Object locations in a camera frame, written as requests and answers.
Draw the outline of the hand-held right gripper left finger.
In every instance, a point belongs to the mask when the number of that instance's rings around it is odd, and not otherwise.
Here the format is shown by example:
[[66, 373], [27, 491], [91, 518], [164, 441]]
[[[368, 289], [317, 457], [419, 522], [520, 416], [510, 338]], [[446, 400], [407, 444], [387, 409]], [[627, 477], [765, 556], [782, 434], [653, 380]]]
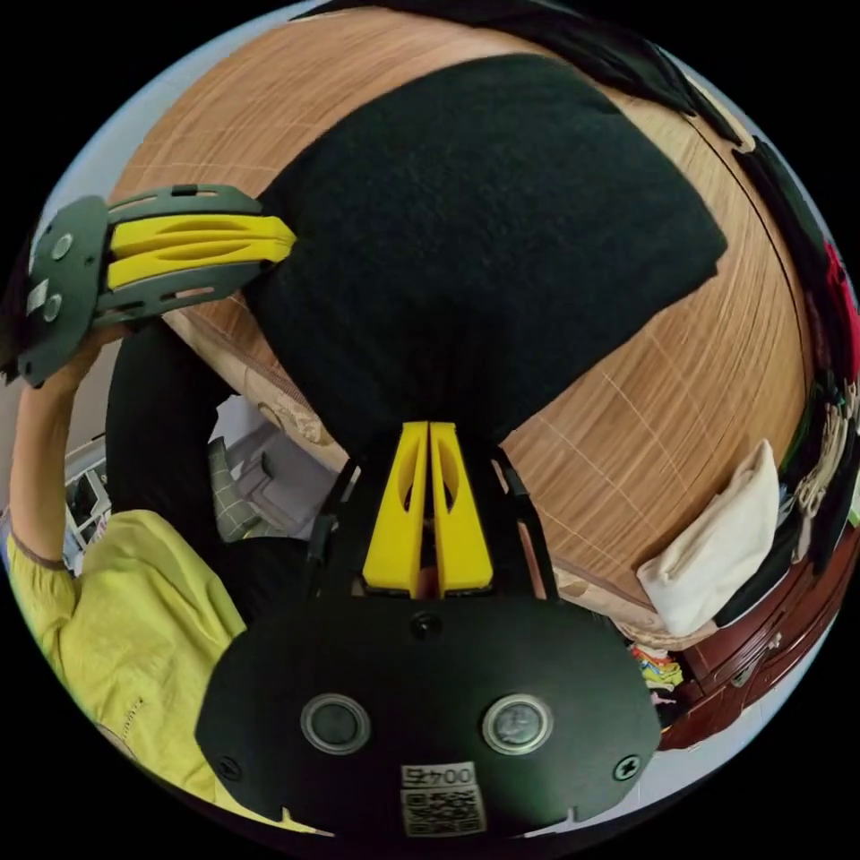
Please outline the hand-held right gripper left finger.
[[369, 589], [419, 591], [428, 457], [429, 424], [403, 425], [387, 469], [362, 575]]

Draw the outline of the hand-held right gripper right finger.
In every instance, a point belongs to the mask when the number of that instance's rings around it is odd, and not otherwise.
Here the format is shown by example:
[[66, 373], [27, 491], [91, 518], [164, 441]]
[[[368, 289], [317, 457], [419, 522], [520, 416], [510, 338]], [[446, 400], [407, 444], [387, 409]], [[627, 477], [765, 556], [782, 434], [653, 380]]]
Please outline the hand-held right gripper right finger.
[[429, 452], [439, 594], [485, 590], [493, 566], [455, 425], [429, 424]]

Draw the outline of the person's left hand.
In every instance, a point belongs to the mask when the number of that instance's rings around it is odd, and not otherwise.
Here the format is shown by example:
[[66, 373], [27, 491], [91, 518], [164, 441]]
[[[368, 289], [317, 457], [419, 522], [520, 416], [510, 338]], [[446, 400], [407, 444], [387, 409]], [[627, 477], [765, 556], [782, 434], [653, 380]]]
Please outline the person's left hand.
[[131, 331], [124, 323], [90, 331], [69, 361], [42, 383], [39, 390], [52, 399], [72, 398], [99, 358], [102, 349], [123, 339]]

